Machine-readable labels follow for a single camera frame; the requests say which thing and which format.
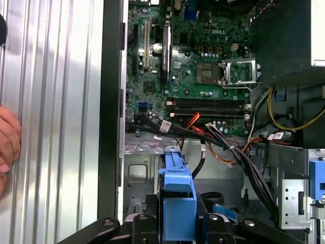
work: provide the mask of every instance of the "motherboard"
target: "motherboard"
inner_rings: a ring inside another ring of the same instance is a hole
[[[199,112],[226,136],[246,135],[250,89],[240,82],[252,80],[252,66],[231,61],[250,59],[250,43],[247,16],[130,4],[126,119],[184,126]]]

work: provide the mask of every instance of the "ribbed metal panel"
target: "ribbed metal panel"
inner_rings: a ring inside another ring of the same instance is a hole
[[[0,0],[1,105],[22,123],[1,244],[57,243],[97,215],[103,1]]]

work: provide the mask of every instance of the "green motherboard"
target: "green motherboard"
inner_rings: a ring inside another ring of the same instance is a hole
[[[249,90],[223,88],[220,62],[250,58],[250,22],[222,13],[200,13],[195,20],[174,10],[170,18],[169,73],[161,70],[166,10],[132,6],[128,12],[126,119],[146,113],[181,126],[200,112],[202,123],[215,123],[227,136],[247,134],[244,115]],[[233,66],[234,80],[249,80],[250,69]]]

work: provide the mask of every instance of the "finger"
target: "finger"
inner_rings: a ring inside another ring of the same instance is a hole
[[[0,131],[0,157],[6,162],[6,165],[11,168],[14,161],[14,152],[10,139]]]
[[[15,129],[18,137],[20,138],[21,137],[21,125],[20,125],[17,117],[11,111],[9,111],[8,109],[5,109],[4,107],[0,107],[0,117]]]
[[[9,138],[13,152],[14,152],[14,158],[15,159],[18,158],[19,152],[20,152],[20,140],[17,135],[17,132],[9,123],[4,121],[1,117],[0,117],[0,131],[6,137]]]
[[[4,192],[4,189],[5,189],[5,186],[6,186],[6,181],[7,181],[7,175],[0,173],[0,199],[1,199],[1,196],[2,196],[2,194]]]
[[[0,174],[7,173],[10,170],[9,166],[6,164],[4,159],[0,157]]]

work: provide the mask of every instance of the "blue drive bracket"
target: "blue drive bracket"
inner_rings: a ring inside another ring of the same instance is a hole
[[[314,200],[325,198],[325,162],[311,161],[309,164],[309,193]]]
[[[187,193],[188,197],[164,198],[164,241],[192,241],[196,238],[197,195],[192,174],[178,152],[165,153],[165,192]]]

